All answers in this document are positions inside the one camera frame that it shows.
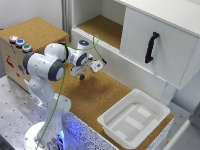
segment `gray floor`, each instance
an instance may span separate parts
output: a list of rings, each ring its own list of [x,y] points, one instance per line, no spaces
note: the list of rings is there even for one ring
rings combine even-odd
[[[3,60],[1,58],[1,50],[0,50],[0,78],[5,76],[5,75],[6,75],[6,72],[5,72],[5,69],[4,69]]]

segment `cabinet handle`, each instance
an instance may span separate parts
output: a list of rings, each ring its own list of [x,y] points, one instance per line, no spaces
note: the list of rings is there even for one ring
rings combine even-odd
[[[153,36],[151,37],[149,41],[149,45],[147,48],[147,53],[145,56],[145,63],[148,64],[150,61],[153,60],[153,57],[151,56],[152,50],[153,50],[153,45],[154,45],[154,40],[158,38],[160,35],[156,32],[153,32]]]

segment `open shelf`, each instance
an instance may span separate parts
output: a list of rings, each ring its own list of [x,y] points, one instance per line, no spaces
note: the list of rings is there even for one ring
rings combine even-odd
[[[100,15],[77,27],[92,35],[98,35],[102,41],[120,49],[122,25]]]

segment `cabinet compartment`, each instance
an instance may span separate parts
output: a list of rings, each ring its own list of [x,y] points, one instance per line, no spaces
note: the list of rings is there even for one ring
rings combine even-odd
[[[150,38],[156,32],[151,56],[145,63]],[[182,30],[127,8],[120,54],[167,81],[180,85],[198,38]]]
[[[73,28],[98,35],[102,41],[120,48],[126,7],[114,0],[73,1]]]

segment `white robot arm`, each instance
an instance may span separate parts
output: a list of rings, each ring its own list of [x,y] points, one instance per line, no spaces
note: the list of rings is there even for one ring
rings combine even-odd
[[[55,114],[51,119],[58,99],[58,94],[55,93],[49,80],[58,81],[61,79],[64,73],[63,62],[65,62],[65,57],[67,58],[68,63],[73,64],[70,74],[72,76],[78,75],[80,80],[85,78],[84,72],[87,67],[90,66],[92,72],[97,72],[104,66],[101,61],[92,60],[92,55],[89,54],[89,50],[84,50],[88,49],[88,46],[89,43],[83,40],[78,43],[77,49],[79,50],[65,47],[65,45],[63,46],[62,44],[52,43],[46,46],[44,55],[29,52],[23,59],[23,66],[27,74],[31,75],[29,83],[25,81],[31,99],[34,103],[47,108],[45,114],[46,121],[34,138],[37,143],[47,129],[40,142],[40,148],[42,149],[57,150],[59,144],[55,145],[52,144],[52,142],[55,143],[57,135],[60,135],[63,130],[62,114],[68,112],[71,108],[71,101],[67,97],[61,95]],[[62,149],[66,148],[65,143],[66,142],[63,139],[62,145],[64,146],[62,146]]]

